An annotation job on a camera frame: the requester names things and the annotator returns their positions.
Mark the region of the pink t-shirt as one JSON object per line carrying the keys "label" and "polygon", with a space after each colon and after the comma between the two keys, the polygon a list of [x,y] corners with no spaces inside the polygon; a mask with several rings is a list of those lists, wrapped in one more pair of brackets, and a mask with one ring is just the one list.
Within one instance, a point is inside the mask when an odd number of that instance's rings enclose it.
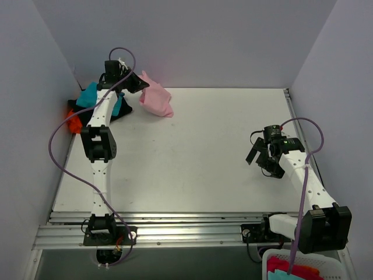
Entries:
{"label": "pink t-shirt", "polygon": [[149,113],[158,117],[174,116],[174,111],[171,107],[171,93],[168,92],[161,84],[153,81],[145,71],[142,71],[140,78],[149,84],[142,90],[139,98],[139,104]]}

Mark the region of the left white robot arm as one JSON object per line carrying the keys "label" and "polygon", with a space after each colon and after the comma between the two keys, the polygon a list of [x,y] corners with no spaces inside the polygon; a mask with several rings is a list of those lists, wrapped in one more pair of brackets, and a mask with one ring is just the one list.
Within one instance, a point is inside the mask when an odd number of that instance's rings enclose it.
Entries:
{"label": "left white robot arm", "polygon": [[149,87],[123,60],[108,60],[97,85],[97,99],[90,121],[80,132],[83,149],[93,174],[93,209],[88,234],[103,244],[116,241],[117,223],[110,208],[110,171],[117,144],[110,130],[112,112],[123,91],[136,93]]}

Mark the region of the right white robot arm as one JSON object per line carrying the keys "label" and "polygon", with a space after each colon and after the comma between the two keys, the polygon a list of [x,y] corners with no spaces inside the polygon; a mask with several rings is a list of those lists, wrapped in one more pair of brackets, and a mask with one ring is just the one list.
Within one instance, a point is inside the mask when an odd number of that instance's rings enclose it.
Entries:
{"label": "right white robot arm", "polygon": [[284,135],[279,125],[267,126],[261,133],[252,143],[247,163],[255,162],[271,178],[287,177],[301,198],[297,218],[282,212],[264,216],[258,227],[261,238],[283,236],[297,242],[304,254],[344,249],[352,220],[349,208],[328,194],[298,138]]}

